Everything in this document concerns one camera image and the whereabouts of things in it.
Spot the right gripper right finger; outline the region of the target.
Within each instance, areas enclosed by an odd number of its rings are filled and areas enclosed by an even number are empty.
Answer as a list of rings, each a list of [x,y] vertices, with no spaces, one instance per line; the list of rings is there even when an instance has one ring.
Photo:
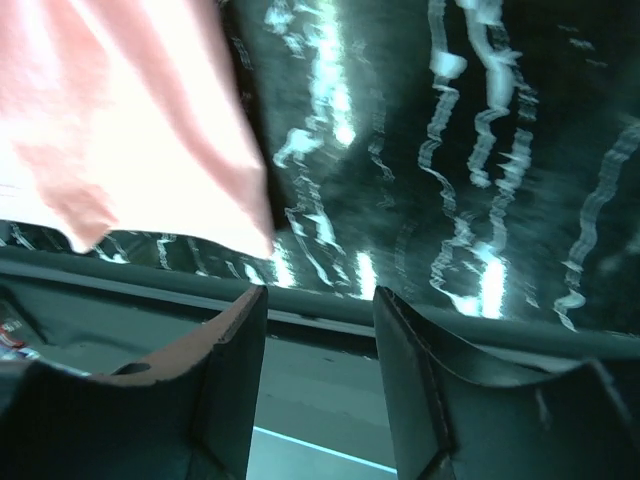
[[[588,359],[562,373],[513,363],[373,299],[401,479],[635,479],[639,363]]]

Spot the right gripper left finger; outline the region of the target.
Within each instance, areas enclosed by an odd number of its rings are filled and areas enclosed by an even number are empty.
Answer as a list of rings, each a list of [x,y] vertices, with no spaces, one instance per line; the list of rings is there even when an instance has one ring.
[[[267,323],[267,291],[111,375],[39,360],[1,369],[5,479],[243,479]]]

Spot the salmon pink t shirt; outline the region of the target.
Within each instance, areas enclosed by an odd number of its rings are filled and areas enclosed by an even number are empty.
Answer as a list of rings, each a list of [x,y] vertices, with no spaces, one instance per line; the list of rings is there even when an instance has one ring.
[[[270,257],[266,164],[217,4],[3,2],[1,217],[78,253],[140,231]]]

